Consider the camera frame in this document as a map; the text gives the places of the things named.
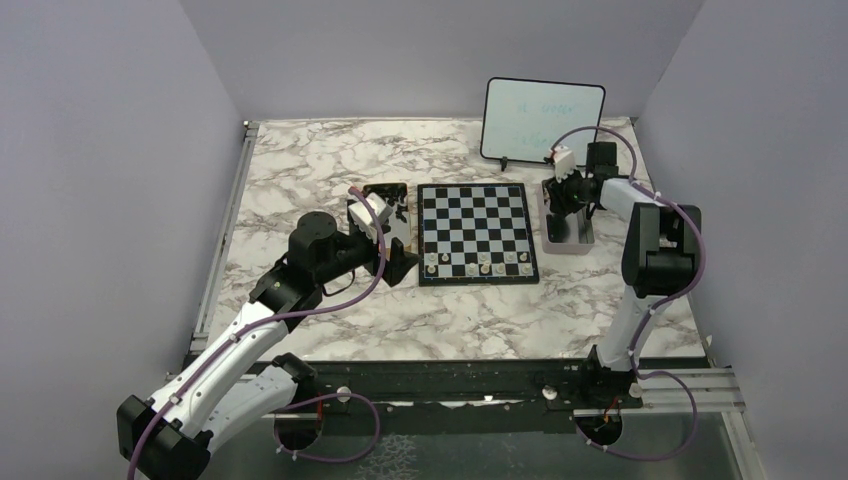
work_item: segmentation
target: white marble surface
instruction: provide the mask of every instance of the white marble surface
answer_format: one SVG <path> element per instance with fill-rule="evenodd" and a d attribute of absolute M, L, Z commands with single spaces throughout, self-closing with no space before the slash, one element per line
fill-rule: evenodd
<path fill-rule="evenodd" d="M 635 142 L 628 119 L 605 119 L 603 125 Z M 496 162 L 479 156 L 480 130 L 479 120 L 457 119 L 263 123 L 210 338 L 233 320 L 256 280 L 287 250 L 288 235 L 302 214 L 324 210 L 340 226 L 346 225 L 344 202 L 350 185 L 406 182 L 414 217 L 415 185 L 420 183 L 523 182 L 531 204 L 541 283 L 418 287 L 413 270 L 397 287 L 381 283 L 369 298 L 347 310 L 307 318 L 262 358 L 288 351 L 310 360 L 585 356 L 606 332 L 621 298 L 619 268 L 626 225 L 613 214 L 598 212 L 593 220 L 596 245 L 590 254 L 545 254 L 534 192 L 551 175 L 549 167 L 513 166 L 502 173 Z M 605 134 L 598 138 L 614 140 Z M 618 152 L 620 170 L 629 171 L 631 161 L 623 144 Z M 637 177 L 647 183 L 641 157 Z M 370 281 L 367 274 L 358 276 L 348 292 L 323 305 L 356 296 Z M 685 299 L 676 301 L 658 320 L 643 355 L 703 355 Z"/>

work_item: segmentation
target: chessboard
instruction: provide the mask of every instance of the chessboard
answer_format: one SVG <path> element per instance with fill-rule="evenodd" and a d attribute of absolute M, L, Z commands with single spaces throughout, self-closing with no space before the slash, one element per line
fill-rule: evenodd
<path fill-rule="evenodd" d="M 539 283 L 520 183 L 418 186 L 419 285 Z"/>

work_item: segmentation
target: gray wall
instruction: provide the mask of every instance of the gray wall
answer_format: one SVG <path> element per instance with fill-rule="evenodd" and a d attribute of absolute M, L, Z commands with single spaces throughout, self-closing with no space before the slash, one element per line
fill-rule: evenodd
<path fill-rule="evenodd" d="M 707 0 L 637 124 L 662 192 L 704 211 L 696 317 L 772 479 L 848 476 L 846 22 L 840 0 Z"/>
<path fill-rule="evenodd" d="M 126 468 L 115 410 L 187 349 L 240 122 L 176 0 L 2 2 L 3 478 Z"/>
<path fill-rule="evenodd" d="M 483 113 L 486 82 L 607 87 L 639 115 L 703 0 L 181 0 L 250 119 Z"/>

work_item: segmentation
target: purple cable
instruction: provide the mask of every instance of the purple cable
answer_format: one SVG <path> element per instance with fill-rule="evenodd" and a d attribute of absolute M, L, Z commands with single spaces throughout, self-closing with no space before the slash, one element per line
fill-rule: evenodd
<path fill-rule="evenodd" d="M 371 208 L 371 205 L 366 201 L 365 196 L 362 195 L 362 192 L 360 192 L 357 188 L 350 187 L 348 193 L 352 194 L 354 197 L 356 197 L 357 200 L 362 202 L 362 204 L 365 206 L 365 209 L 368 210 L 368 214 L 371 216 L 371 220 L 374 222 L 374 225 L 377 230 L 377 245 L 380 250 L 380 265 L 377 267 L 377 273 L 374 274 L 374 281 L 372 281 L 371 284 L 368 285 L 368 288 L 366 288 L 364 292 L 360 293 L 355 298 L 348 300 L 347 302 L 340 303 L 338 305 L 333 305 L 331 307 L 316 308 L 315 310 L 281 313 L 279 315 L 272 315 L 268 318 L 263 318 L 262 320 L 257 320 L 253 323 L 249 323 L 235 333 L 237 339 L 243 337 L 246 333 L 249 333 L 255 328 L 267 325 L 269 323 L 279 322 L 287 318 L 305 317 L 307 315 L 320 315 L 322 313 L 337 312 L 339 310 L 361 302 L 365 299 L 365 297 L 370 295 L 375 288 L 377 288 L 377 284 L 380 283 L 380 279 L 383 278 L 383 271 L 386 269 L 386 239 L 385 237 L 383 237 L 383 228 L 380 225 L 380 220 L 377 217 L 377 213 L 374 212 L 373 208 Z M 226 351 L 227 348 L 229 348 L 229 346 L 233 343 L 234 342 L 232 340 L 227 339 L 220 346 L 218 346 L 218 348 L 211 355 L 209 355 L 209 357 L 206 358 L 206 361 L 204 361 L 200 365 L 200 367 L 198 367 L 197 370 L 194 371 L 194 373 L 185 381 L 185 383 L 180 388 L 178 388 L 176 392 L 174 392 L 174 394 L 178 398 L 182 398 L 185 392 L 188 391 L 188 389 L 191 388 L 192 385 L 194 385 L 194 383 L 201 377 L 201 375 L 206 372 L 209 366 L 215 363 L 215 361 L 218 360 L 218 358 L 224 353 L 224 351 Z M 153 428 L 156 426 L 157 423 L 159 423 L 159 420 L 161 420 L 165 416 L 165 414 L 168 413 L 168 411 L 173 405 L 174 404 L 171 403 L 170 400 L 165 402 L 165 404 L 162 405 L 162 408 L 160 408 L 159 411 L 156 412 L 156 415 L 153 416 L 153 418 L 150 420 L 150 423 L 147 424 L 147 427 L 145 427 L 144 431 L 141 433 L 141 436 L 138 438 L 138 442 L 136 442 L 135 448 L 133 449 L 132 457 L 130 458 L 130 466 L 129 470 L 127 471 L 127 480 L 135 479 L 135 471 L 138 468 L 138 462 L 141 459 L 141 451 L 143 450 L 145 443 L 147 443 L 147 439 L 153 432 Z"/>
<path fill-rule="evenodd" d="M 359 452 L 355 455 L 351 455 L 349 457 L 342 457 L 342 458 L 322 457 L 322 456 L 319 456 L 319 455 L 310 455 L 308 453 L 300 453 L 299 451 L 297 453 L 295 453 L 295 452 L 289 450 L 288 448 L 286 448 L 285 446 L 283 446 L 283 441 L 280 440 L 280 436 L 279 436 L 279 434 L 277 434 L 277 429 L 275 428 L 274 429 L 274 439 L 277 440 L 277 446 L 279 446 L 279 448 L 280 448 L 279 451 L 286 452 L 289 455 L 294 455 L 297 458 L 305 458 L 307 460 L 314 460 L 316 462 L 335 463 L 335 464 L 355 462 L 356 460 L 359 460 L 360 458 L 371 453 L 371 451 L 374 450 L 374 447 L 377 446 L 377 441 L 380 439 L 380 413 L 377 411 L 377 407 L 374 405 L 374 403 L 371 400 L 368 400 L 366 397 L 363 397 L 362 395 L 360 395 L 358 393 L 330 393 L 328 395 L 321 395 L 320 397 L 310 398 L 309 400 L 304 400 L 304 401 L 299 402 L 299 403 L 294 403 L 294 404 L 288 405 L 283 410 L 294 410 L 296 408 L 300 408 L 300 407 L 310 405 L 310 404 L 313 404 L 313 403 L 323 402 L 324 400 L 331 400 L 331 399 L 340 398 L 340 397 L 352 397 L 352 398 L 355 398 L 357 400 L 361 400 L 366 405 L 368 405 L 368 408 L 371 409 L 371 413 L 374 414 L 374 436 L 371 437 L 371 441 L 368 443 L 368 446 L 365 447 L 364 450 L 362 450 L 361 452 Z"/>
<path fill-rule="evenodd" d="M 606 128 L 606 127 L 596 127 L 596 126 L 591 126 L 591 125 L 587 126 L 587 127 L 575 128 L 574 130 L 571 130 L 571 131 L 565 133 L 564 135 L 562 135 L 561 137 L 559 137 L 556 140 L 556 142 L 554 142 L 554 144 L 551 146 L 551 151 L 553 152 L 554 148 L 556 148 L 556 146 L 559 145 L 559 143 L 562 142 L 563 139 L 565 139 L 569 135 L 577 133 L 577 132 L 582 132 L 584 130 L 596 130 L 596 131 L 606 132 L 606 133 L 609 133 L 610 135 L 618 138 L 622 142 L 624 142 L 624 145 L 627 146 L 628 150 L 630 150 L 631 158 L 633 158 L 633 165 L 630 168 L 630 175 L 628 176 L 627 181 L 630 183 L 630 185 L 633 188 L 635 188 L 639 192 L 641 192 L 641 193 L 643 193 L 643 194 L 645 194 L 649 197 L 654 198 L 657 202 L 659 202 L 663 205 L 671 207 L 675 211 L 675 213 L 680 215 L 680 217 L 683 219 L 683 221 L 686 222 L 686 225 L 689 228 L 691 228 L 692 231 L 695 233 L 695 241 L 698 244 L 698 253 L 700 254 L 700 260 L 699 260 L 698 265 L 697 265 L 697 270 L 695 271 L 695 276 L 692 278 L 692 281 L 689 282 L 689 285 L 686 285 L 686 287 L 683 288 L 683 290 L 681 290 L 677 293 L 674 293 L 672 295 L 669 295 L 668 297 L 665 297 L 665 298 L 657 301 L 656 303 L 651 305 L 651 308 L 647 312 L 645 312 L 645 315 L 643 315 L 642 319 L 639 321 L 639 325 L 636 327 L 636 331 L 633 333 L 633 338 L 630 339 L 630 345 L 628 346 L 628 350 L 635 351 L 636 350 L 636 344 L 639 342 L 639 337 L 642 336 L 642 332 L 645 331 L 645 327 L 648 325 L 648 322 L 651 320 L 651 315 L 652 315 L 651 311 L 652 310 L 655 311 L 659 307 L 665 305 L 666 303 L 673 302 L 674 300 L 677 300 L 678 298 L 686 295 L 687 293 L 691 292 L 695 288 L 696 285 L 698 285 L 698 282 L 701 281 L 701 277 L 703 277 L 703 275 L 704 275 L 704 267 L 706 267 L 706 264 L 707 264 L 707 250 L 704 247 L 704 239 L 701 236 L 701 231 L 698 229 L 698 226 L 695 225 L 695 222 L 692 220 L 692 218 L 689 217 L 689 215 L 687 215 L 686 212 L 684 212 L 683 209 L 680 208 L 679 205 L 672 202 L 671 200 L 663 198 L 659 195 L 655 195 L 654 192 L 648 190 L 647 188 L 643 187 L 642 185 L 640 185 L 639 183 L 636 182 L 636 164 L 638 162 L 638 159 L 636 158 L 636 149 L 634 149 L 633 145 L 626 138 L 624 138 L 624 136 L 621 135 L 620 133 L 616 132 L 615 130 Z M 635 454 L 635 453 L 621 452 L 621 451 L 618 451 L 618 450 L 608 448 L 607 446 L 600 445 L 596 442 L 593 442 L 579 428 L 577 429 L 577 432 L 580 433 L 580 435 L 586 440 L 587 445 L 589 445 L 589 446 L 591 446 L 591 447 L 593 447 L 597 450 L 600 450 L 604 453 L 608 453 L 610 455 L 613 455 L 615 457 L 625 458 L 625 459 L 628 459 L 628 460 L 638 460 L 638 461 L 642 461 L 642 462 L 660 462 L 660 461 L 663 461 L 663 460 L 668 460 L 670 458 L 676 457 L 677 455 L 682 453 L 684 450 L 689 448 L 689 446 L 695 440 L 695 435 L 698 433 L 698 405 L 695 402 L 695 396 L 692 395 L 692 391 L 689 390 L 689 387 L 686 386 L 685 383 L 683 383 L 683 380 L 681 380 L 677 375 L 674 375 L 671 372 L 668 372 L 668 371 L 665 371 L 665 370 L 655 370 L 651 373 L 643 375 L 642 373 L 639 373 L 639 365 L 636 363 L 636 356 L 635 355 L 630 356 L 630 365 L 633 368 L 633 372 L 636 374 L 636 377 L 639 378 L 640 380 L 647 380 L 649 378 L 654 378 L 654 377 L 659 377 L 659 376 L 669 377 L 672 380 L 674 380 L 677 384 L 679 384 L 680 387 L 683 388 L 683 391 L 686 392 L 686 395 L 689 397 L 689 402 L 692 404 L 692 429 L 689 431 L 689 435 L 687 435 L 687 437 L 683 441 L 683 443 L 681 443 L 674 450 L 672 450 L 668 453 L 662 454 L 662 455 L 640 455 L 640 454 Z"/>

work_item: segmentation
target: purple wire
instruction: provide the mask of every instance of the purple wire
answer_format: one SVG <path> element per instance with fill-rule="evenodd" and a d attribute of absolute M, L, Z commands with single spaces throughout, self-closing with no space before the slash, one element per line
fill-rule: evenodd
<path fill-rule="evenodd" d="M 304 400 L 304 401 L 299 402 L 299 403 L 294 403 L 294 404 L 288 405 L 283 410 L 294 410 L 296 408 L 300 408 L 300 407 L 310 405 L 310 404 L 313 404 L 313 403 L 319 403 L 319 402 L 323 402 L 324 400 L 331 400 L 331 399 L 340 398 L 340 397 L 351 397 L 351 398 L 355 398 L 357 400 L 361 400 L 366 405 L 368 405 L 368 408 L 371 409 L 371 413 L 374 414 L 374 436 L 371 437 L 371 441 L 368 443 L 368 446 L 365 447 L 364 450 L 362 450 L 361 452 L 359 452 L 355 455 L 351 455 L 349 457 L 342 457 L 342 458 L 322 457 L 320 455 L 310 455 L 308 453 L 300 453 L 300 451 L 295 453 L 295 452 L 289 450 L 288 448 L 286 448 L 283 445 L 283 441 L 280 440 L 280 435 L 277 433 L 277 429 L 275 428 L 274 429 L 274 439 L 277 440 L 277 445 L 280 447 L 280 450 L 288 453 L 289 455 L 296 455 L 297 458 L 305 458 L 307 460 L 314 460 L 316 462 L 333 463 L 333 464 L 355 462 L 356 460 L 359 460 L 360 458 L 371 453 L 371 451 L 374 450 L 374 447 L 377 446 L 377 441 L 380 440 L 380 412 L 377 411 L 377 407 L 374 405 L 374 403 L 371 400 L 368 400 L 366 397 L 364 397 L 364 396 L 362 396 L 358 393 L 330 393 L 330 394 L 327 394 L 327 395 L 321 395 L 320 397 L 310 398 L 309 400 Z"/>
<path fill-rule="evenodd" d="M 380 279 L 383 278 L 383 271 L 386 269 L 386 239 L 385 237 L 383 237 L 383 227 L 382 225 L 380 225 L 380 220 L 377 217 L 377 213 L 374 212 L 373 208 L 371 208 L 371 205 L 366 201 L 365 196 L 362 195 L 362 192 L 360 192 L 354 187 L 350 187 L 348 193 L 352 194 L 354 197 L 356 197 L 357 200 L 362 202 L 362 204 L 365 206 L 365 209 L 368 210 L 368 214 L 371 215 L 371 220 L 374 222 L 374 225 L 377 230 L 377 245 L 380 250 L 380 265 L 377 267 L 377 273 L 374 274 L 374 280 L 371 282 L 370 285 L 368 285 L 368 288 L 366 288 L 365 291 L 360 293 L 355 298 L 348 300 L 347 302 L 340 303 L 338 305 L 333 305 L 331 307 L 324 308 L 316 308 L 315 310 L 308 311 L 281 313 L 278 315 L 272 315 L 268 318 L 263 318 L 262 320 L 257 320 L 253 323 L 249 323 L 235 333 L 237 339 L 240 339 L 246 333 L 249 333 L 251 330 L 254 330 L 258 327 L 267 325 L 269 323 L 279 322 L 287 318 L 305 317 L 307 315 L 320 315 L 322 313 L 337 312 L 339 310 L 361 302 L 365 299 L 365 297 L 370 295 L 375 288 L 377 288 L 377 284 L 380 283 Z M 218 360 L 218 358 L 233 343 L 234 342 L 230 339 L 227 339 L 226 341 L 221 343 L 221 345 L 219 345 L 218 348 L 211 355 L 209 355 L 209 357 L 206 358 L 206 360 L 200 365 L 200 367 L 198 367 L 197 370 L 194 371 L 194 373 L 185 381 L 185 383 L 180 388 L 177 389 L 174 394 L 178 398 L 182 398 L 185 392 L 188 391 L 188 389 L 191 388 L 192 385 L 194 385 L 194 383 L 201 377 L 201 375 L 203 375 L 206 370 L 213 363 L 215 363 L 215 361 Z M 174 404 L 171 403 L 170 400 L 165 402 L 165 404 L 162 405 L 162 408 L 160 408 L 159 411 L 156 412 L 156 415 L 154 415 L 153 418 L 150 420 L 150 423 L 147 424 L 147 427 L 145 427 L 144 431 L 141 432 L 141 436 L 138 438 L 138 442 L 136 442 L 135 448 L 133 449 L 132 457 L 130 458 L 130 466 L 129 470 L 127 471 L 127 480 L 134 480 L 135 471 L 138 468 L 138 462 L 141 459 L 141 451 L 143 450 L 144 445 L 147 443 L 147 439 L 150 437 L 150 434 L 153 432 L 153 429 L 156 427 L 156 424 L 159 423 L 159 420 L 161 420 L 165 416 L 165 414 L 168 413 L 168 411 L 173 405 Z"/>
<path fill-rule="evenodd" d="M 559 145 L 559 143 L 562 142 L 563 139 L 565 139 L 569 135 L 572 135 L 572 134 L 577 133 L 577 132 L 582 132 L 584 130 L 596 130 L 596 131 L 606 132 L 606 133 L 609 133 L 610 135 L 618 138 L 622 142 L 624 142 L 624 145 L 627 146 L 628 150 L 630 150 L 630 156 L 633 158 L 633 165 L 630 168 L 630 175 L 628 176 L 627 181 L 630 183 L 630 185 L 633 188 L 635 188 L 639 192 L 641 192 L 641 193 L 643 193 L 643 194 L 645 194 L 649 197 L 655 198 L 655 200 L 657 202 L 659 202 L 663 205 L 671 207 L 675 211 L 675 213 L 680 215 L 680 217 L 683 219 L 683 221 L 686 222 L 686 225 L 689 228 L 691 228 L 692 231 L 695 233 L 695 241 L 698 244 L 698 253 L 700 254 L 700 259 L 699 259 L 698 265 L 696 267 L 697 270 L 695 271 L 695 276 L 692 278 L 692 281 L 689 282 L 689 285 L 686 285 L 686 287 L 683 288 L 683 290 L 681 290 L 677 293 L 674 293 L 672 295 L 669 295 L 669 296 L 667 296 L 667 297 L 665 297 L 661 300 L 658 300 L 656 303 L 651 305 L 651 308 L 647 312 L 645 312 L 645 315 L 643 315 L 642 319 L 639 321 L 639 325 L 636 327 L 636 331 L 633 333 L 633 338 L 630 339 L 630 344 L 628 346 L 628 350 L 635 351 L 636 350 L 636 344 L 639 342 L 639 338 L 642 336 L 642 333 L 645 331 L 645 327 L 648 325 L 648 322 L 651 320 L 651 316 L 652 316 L 651 312 L 657 310 L 659 307 L 661 307 L 661 306 L 663 306 L 667 303 L 671 303 L 674 300 L 677 300 L 678 298 L 688 294 L 701 281 L 701 277 L 703 277 L 703 275 L 704 275 L 704 267 L 706 267 L 706 264 L 707 264 L 707 250 L 704 247 L 704 239 L 701 236 L 701 231 L 698 229 L 698 226 L 695 225 L 695 222 L 692 220 L 692 218 L 689 217 L 689 215 L 687 215 L 686 212 L 684 212 L 683 209 L 680 208 L 679 205 L 672 202 L 671 200 L 663 198 L 659 195 L 655 195 L 654 192 L 648 190 L 647 188 L 643 187 L 642 185 L 640 185 L 639 183 L 636 182 L 636 164 L 638 162 L 638 160 L 636 158 L 636 149 L 634 149 L 633 145 L 626 138 L 624 138 L 624 136 L 621 135 L 620 133 L 618 133 L 615 130 L 612 130 L 610 128 L 599 127 L 599 126 L 596 127 L 596 126 L 591 126 L 591 125 L 587 126 L 587 127 L 575 128 L 574 130 L 566 132 L 564 135 L 559 137 L 556 140 L 556 142 L 554 142 L 554 144 L 551 146 L 551 151 L 553 151 L 554 148 L 556 148 L 556 146 Z M 668 372 L 668 371 L 665 371 L 665 370 L 655 370 L 655 371 L 648 373 L 648 374 L 640 373 L 639 372 L 639 365 L 636 363 L 636 355 L 630 356 L 630 365 L 633 368 L 633 372 L 636 374 L 636 377 L 639 378 L 640 380 L 647 380 L 649 378 L 654 378 L 654 377 L 659 377 L 659 376 L 669 377 L 672 380 L 674 380 L 675 382 L 677 382 L 677 384 L 679 384 L 680 387 L 683 388 L 683 391 L 686 392 L 686 395 L 689 397 L 689 402 L 692 404 L 692 429 L 689 431 L 689 435 L 686 436 L 686 439 L 683 441 L 683 443 L 681 443 L 674 450 L 672 450 L 668 453 L 662 454 L 662 455 L 640 455 L 640 454 L 635 454 L 635 453 L 622 452 L 622 451 L 619 451 L 619 450 L 611 449 L 611 448 L 608 448 L 606 446 L 600 445 L 600 444 L 590 440 L 589 437 L 587 437 L 586 434 L 583 433 L 583 431 L 580 430 L 579 428 L 577 429 L 577 431 L 586 440 L 587 445 L 589 445 L 589 446 L 591 446 L 591 447 L 593 447 L 597 450 L 601 450 L 604 453 L 608 453 L 610 455 L 613 455 L 615 457 L 625 458 L 625 459 L 628 459 L 628 460 L 638 460 L 638 461 L 642 461 L 642 462 L 660 462 L 660 461 L 663 461 L 663 460 L 668 460 L 670 458 L 676 457 L 677 455 L 682 453 L 684 450 L 689 448 L 689 446 L 695 440 L 695 435 L 698 433 L 698 405 L 695 402 L 695 396 L 692 395 L 692 391 L 689 389 L 688 386 L 686 386 L 685 383 L 683 383 L 683 380 L 681 380 L 677 375 L 674 375 L 671 372 Z"/>

